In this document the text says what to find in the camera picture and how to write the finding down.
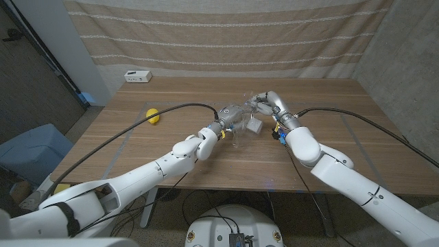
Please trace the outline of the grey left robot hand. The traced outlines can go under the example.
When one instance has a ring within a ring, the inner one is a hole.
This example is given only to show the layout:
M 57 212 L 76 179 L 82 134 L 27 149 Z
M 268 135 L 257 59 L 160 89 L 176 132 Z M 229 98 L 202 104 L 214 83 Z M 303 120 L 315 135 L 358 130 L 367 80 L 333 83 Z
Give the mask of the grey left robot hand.
M 217 113 L 218 119 L 210 123 L 207 128 L 216 135 L 224 132 L 241 132 L 246 129 L 250 121 L 251 110 L 243 106 L 230 105 Z

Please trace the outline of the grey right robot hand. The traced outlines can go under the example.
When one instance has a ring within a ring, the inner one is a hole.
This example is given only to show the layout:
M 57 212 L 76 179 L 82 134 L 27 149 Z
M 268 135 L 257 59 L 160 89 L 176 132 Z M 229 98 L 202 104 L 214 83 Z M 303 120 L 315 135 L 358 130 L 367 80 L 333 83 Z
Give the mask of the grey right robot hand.
M 274 91 L 256 94 L 250 99 L 250 105 L 256 112 L 273 116 L 287 129 L 293 130 L 301 127 L 300 122 L 289 111 L 287 104 Z

